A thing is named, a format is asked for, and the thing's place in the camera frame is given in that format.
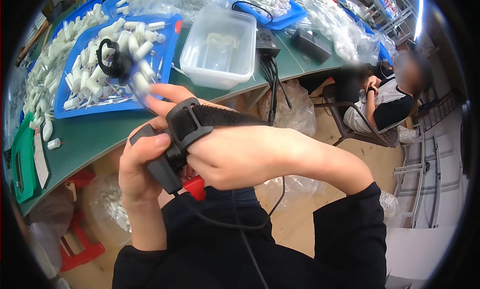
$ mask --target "fluorescent light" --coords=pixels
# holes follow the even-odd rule
[[[413,38],[413,41],[417,40],[417,37],[422,32],[422,16],[423,16],[423,0],[420,0],[420,5],[418,7],[417,27],[415,28],[415,37]]]

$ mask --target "blue bin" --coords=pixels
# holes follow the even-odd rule
[[[96,3],[101,4],[103,0],[88,0],[86,3],[82,4],[81,6],[78,7],[75,11],[73,11],[70,15],[67,16],[63,21],[66,21],[67,23],[70,23],[70,21],[75,21],[75,18],[77,16],[80,16],[82,18],[87,14],[87,11],[93,10],[93,6]],[[55,30],[52,33],[52,36],[50,37],[51,39],[54,39],[58,32],[63,28],[63,21],[60,22]]]
[[[154,43],[153,50],[156,51],[156,54],[153,55],[153,70],[156,72],[159,64],[160,59],[163,57],[163,64],[162,69],[160,70],[161,79],[160,83],[168,83],[170,77],[170,69],[171,69],[171,62],[173,58],[173,53],[175,51],[175,45],[177,44],[178,34],[180,32],[182,26],[182,17],[178,14],[173,15],[170,19],[160,18],[160,17],[153,17],[153,16],[135,16],[135,17],[128,17],[125,18],[126,21],[140,21],[145,22],[145,24],[152,23],[152,22],[160,22],[165,21],[165,28],[159,31],[159,33],[164,34],[166,36],[165,42],[162,44]],[[114,21],[108,21],[107,23],[94,26],[92,28],[87,29],[83,34],[80,35],[75,46],[71,50],[70,56],[67,60],[65,65],[65,73],[70,73],[72,70],[72,66],[74,65],[75,59],[80,54],[82,49],[87,48],[88,42],[91,39],[97,37],[99,30],[109,26]],[[147,55],[145,59],[150,62],[151,56]],[[137,72],[137,66],[135,65],[132,68],[131,75],[134,75]],[[117,79],[110,79],[110,83],[117,84]],[[102,113],[102,112],[112,112],[112,111],[123,111],[123,110],[135,110],[141,109],[142,106],[139,102],[135,101],[127,101],[121,104],[112,104],[112,105],[105,105],[105,106],[92,106],[89,108],[80,108],[76,110],[65,111],[63,109],[63,104],[65,101],[68,100],[70,95],[70,89],[65,82],[65,78],[63,77],[58,85],[57,90],[57,97],[55,98],[55,106],[54,106],[54,114],[55,118],[62,119],[68,117],[74,117],[79,115],[87,115],[87,114],[94,114],[94,113]],[[125,92],[123,95],[131,97],[132,94],[126,94]]]
[[[270,22],[270,17],[261,16],[259,12],[255,11],[252,7],[250,7],[250,5],[246,3],[237,3],[235,7],[238,7],[243,12],[254,16],[255,19],[261,24],[261,26],[264,26],[265,28],[271,30],[281,30],[295,22],[301,21],[303,18],[308,16],[307,11],[304,10],[301,6],[299,6],[295,1],[290,0],[289,3],[292,6],[292,9],[288,11],[285,15],[273,18],[273,21],[271,23],[268,23]]]

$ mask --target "black sleeve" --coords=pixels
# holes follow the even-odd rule
[[[402,121],[407,118],[413,108],[414,100],[410,95],[405,95],[397,100],[388,103],[379,104],[373,112],[373,119],[377,125],[377,129],[384,128]]]
[[[315,260],[345,277],[345,288],[384,288],[387,227],[374,182],[365,190],[313,213]]]
[[[168,256],[167,250],[144,251],[127,245],[117,256],[112,289],[144,288],[151,274]]]

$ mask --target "hand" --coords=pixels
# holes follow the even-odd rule
[[[147,105],[160,117],[166,117],[177,103],[195,97],[181,86],[155,84],[150,88],[154,94],[172,101],[160,101],[152,96],[145,98]],[[214,105],[199,101],[203,105]],[[304,137],[307,138],[295,130],[268,126],[214,127],[209,135],[189,146],[187,163],[218,190],[251,187],[292,174],[288,163],[296,154],[293,146]]]
[[[370,76],[370,77],[368,78],[367,82],[366,82],[365,85],[363,86],[363,89],[365,90],[365,94],[367,93],[367,90],[368,90],[368,88],[370,88],[370,87],[373,87],[373,88],[377,89],[377,87],[376,87],[377,79],[378,79],[378,78],[377,78],[376,76],[374,76],[374,75],[372,75],[372,76]]]
[[[156,130],[167,127],[167,122],[162,117],[153,118],[147,123],[150,123]],[[154,137],[142,137],[132,146],[130,137],[143,125],[130,133],[120,157],[118,184],[122,191],[124,204],[156,201],[162,191],[160,184],[148,172],[144,164],[163,154],[170,146],[171,139],[168,134],[164,133]]]

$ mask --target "chair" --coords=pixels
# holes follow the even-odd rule
[[[364,142],[373,143],[376,145],[384,147],[395,148],[399,144],[399,131],[397,128],[389,129],[383,133],[379,133],[374,129],[371,124],[368,122],[367,118],[363,115],[360,109],[351,102],[337,102],[335,98],[335,84],[325,86],[323,88],[323,98],[326,100],[324,104],[316,104],[315,107],[327,107],[332,113],[333,119],[335,120],[336,126],[342,136],[333,146],[339,145],[342,141],[347,138],[353,138]],[[343,123],[343,118],[340,116],[339,106],[352,106],[358,114],[362,117],[365,124],[371,130],[371,132],[357,131],[349,128],[345,123]]]

